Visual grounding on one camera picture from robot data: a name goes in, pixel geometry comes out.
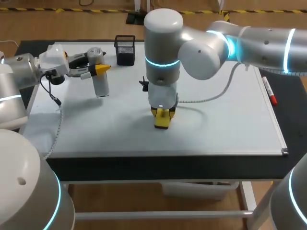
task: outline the marker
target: marker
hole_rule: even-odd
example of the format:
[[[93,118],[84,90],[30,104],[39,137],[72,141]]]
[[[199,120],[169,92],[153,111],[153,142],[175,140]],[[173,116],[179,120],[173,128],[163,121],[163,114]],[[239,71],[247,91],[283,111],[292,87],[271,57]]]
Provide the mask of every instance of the marker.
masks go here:
[[[274,95],[274,93],[273,93],[271,87],[270,87],[270,84],[269,84],[269,82],[268,82],[267,77],[262,77],[262,81],[263,81],[263,84],[264,84],[264,86],[265,86],[265,89],[266,89],[267,92],[268,92],[268,95],[269,95],[269,97],[270,97],[270,100],[271,100],[272,105],[276,106],[276,105],[277,105],[277,100],[276,100],[276,97],[275,97],[275,95]]]

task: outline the black table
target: black table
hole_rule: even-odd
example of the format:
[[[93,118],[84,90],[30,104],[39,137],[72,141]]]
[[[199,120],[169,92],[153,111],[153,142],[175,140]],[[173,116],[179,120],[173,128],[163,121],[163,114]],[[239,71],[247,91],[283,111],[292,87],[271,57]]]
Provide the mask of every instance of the black table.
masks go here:
[[[37,57],[55,42],[59,41],[22,41],[16,55]],[[307,153],[307,94],[298,77],[260,72],[267,76],[278,100],[274,111],[288,147],[287,156],[67,158],[47,162],[61,181],[282,179]],[[33,87],[21,90],[26,107],[32,91]]]

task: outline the white table frame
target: white table frame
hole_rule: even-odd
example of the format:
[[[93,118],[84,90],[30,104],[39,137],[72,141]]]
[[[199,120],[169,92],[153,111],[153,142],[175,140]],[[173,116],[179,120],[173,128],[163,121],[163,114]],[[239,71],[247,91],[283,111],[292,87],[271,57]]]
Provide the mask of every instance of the white table frame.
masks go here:
[[[179,180],[179,182],[192,182],[195,180]],[[61,182],[68,189],[70,184],[122,184],[122,183],[157,183],[170,181],[74,181]],[[275,181],[256,205],[253,188],[250,181],[240,181],[244,209],[231,211],[146,211],[146,212],[77,212],[76,220],[104,220],[104,219],[212,219],[212,218],[247,218],[248,230],[259,230],[270,216],[270,198],[276,186]]]

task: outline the yellow and black tape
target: yellow and black tape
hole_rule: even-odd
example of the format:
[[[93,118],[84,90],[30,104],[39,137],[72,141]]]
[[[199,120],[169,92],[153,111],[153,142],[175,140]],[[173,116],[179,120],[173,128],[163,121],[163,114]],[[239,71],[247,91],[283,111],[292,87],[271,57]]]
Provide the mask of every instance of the yellow and black tape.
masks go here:
[[[54,12],[93,12],[93,13],[130,13],[135,12],[133,10],[89,10],[89,9],[75,9],[75,8],[0,8],[0,11],[54,11]],[[215,14],[227,14],[227,13],[307,13],[307,10],[233,10],[233,11],[178,11],[181,14],[205,14],[205,13],[215,13]]]
[[[131,10],[88,10],[88,9],[70,9],[70,8],[0,8],[2,12],[15,11],[15,12],[25,12],[25,11],[54,11],[56,13],[60,12],[87,12],[87,13],[130,13],[134,12]]]
[[[273,10],[273,11],[263,11],[263,10],[235,10],[235,11],[223,11],[226,13],[307,13],[307,10]]]

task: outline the black cable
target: black cable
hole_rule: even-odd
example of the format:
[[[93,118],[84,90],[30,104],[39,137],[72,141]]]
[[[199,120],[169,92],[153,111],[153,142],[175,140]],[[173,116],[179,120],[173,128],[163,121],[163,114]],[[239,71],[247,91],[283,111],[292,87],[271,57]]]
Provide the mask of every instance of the black cable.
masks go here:
[[[62,102],[61,102],[57,97],[55,97],[55,96],[51,93],[51,82],[50,82],[50,79],[48,79],[48,81],[49,81],[49,90],[47,90],[47,89],[44,87],[43,83],[42,83],[42,78],[43,78],[43,77],[46,77],[46,75],[43,75],[43,76],[40,77],[40,79],[39,79],[40,85],[41,85],[41,86],[43,87],[43,89],[49,94],[50,98],[51,98],[58,106],[61,106]]]
[[[90,5],[92,5],[93,3],[94,3],[94,0],[92,0],[91,3],[89,3],[89,4],[83,5],[83,4],[81,4],[81,0],[79,0],[79,5],[80,5],[80,6],[90,6]]]

